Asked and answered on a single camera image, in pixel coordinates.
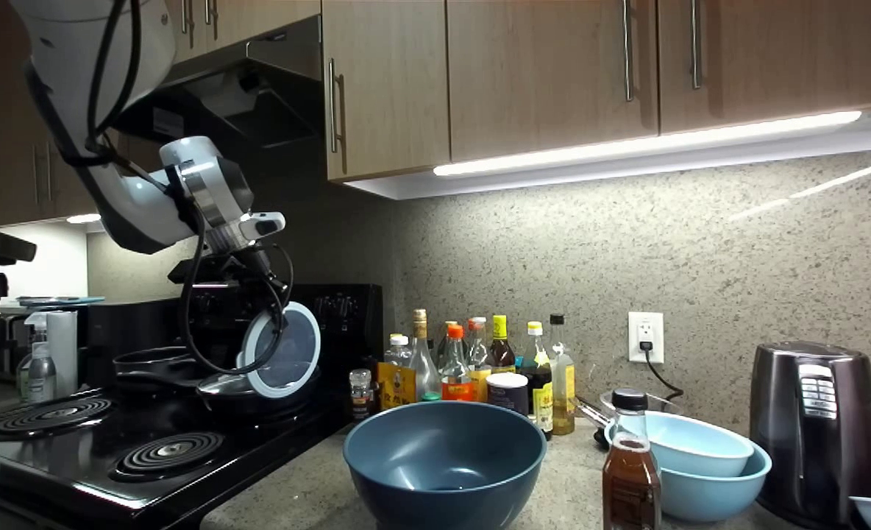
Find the electric coil burner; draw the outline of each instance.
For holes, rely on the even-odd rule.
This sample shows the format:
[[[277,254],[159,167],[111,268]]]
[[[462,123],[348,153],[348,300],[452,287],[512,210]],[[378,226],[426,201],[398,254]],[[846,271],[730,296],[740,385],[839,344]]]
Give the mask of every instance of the electric coil burner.
[[[84,394],[71,400],[52,400],[45,407],[21,407],[0,415],[0,440],[34,440],[52,431],[77,428],[81,422],[100,418],[111,410],[102,394]]]
[[[114,469],[122,477],[156,477],[209,459],[223,446],[218,432],[177,432],[131,447]]]
[[[293,287],[320,328],[314,385],[261,415],[209,394],[100,390],[0,413],[0,509],[40,527],[200,527],[202,515],[351,422],[348,371],[378,359],[376,287]]]

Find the electrical outlet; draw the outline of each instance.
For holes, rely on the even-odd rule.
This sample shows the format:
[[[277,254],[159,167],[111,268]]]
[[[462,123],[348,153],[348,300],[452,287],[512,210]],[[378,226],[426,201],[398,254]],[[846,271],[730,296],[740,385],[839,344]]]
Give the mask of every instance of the electrical outlet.
[[[642,343],[649,343],[649,363],[665,363],[665,316],[661,313],[629,313],[629,363],[646,363]]]

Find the stovetop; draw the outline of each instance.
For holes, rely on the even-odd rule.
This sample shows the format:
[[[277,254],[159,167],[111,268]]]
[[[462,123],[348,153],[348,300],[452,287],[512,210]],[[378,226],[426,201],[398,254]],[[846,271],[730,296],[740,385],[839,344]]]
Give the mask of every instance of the stovetop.
[[[9,410],[0,413],[0,505],[64,527],[195,527],[342,424],[320,403],[223,424],[200,399],[127,403],[100,391]]]

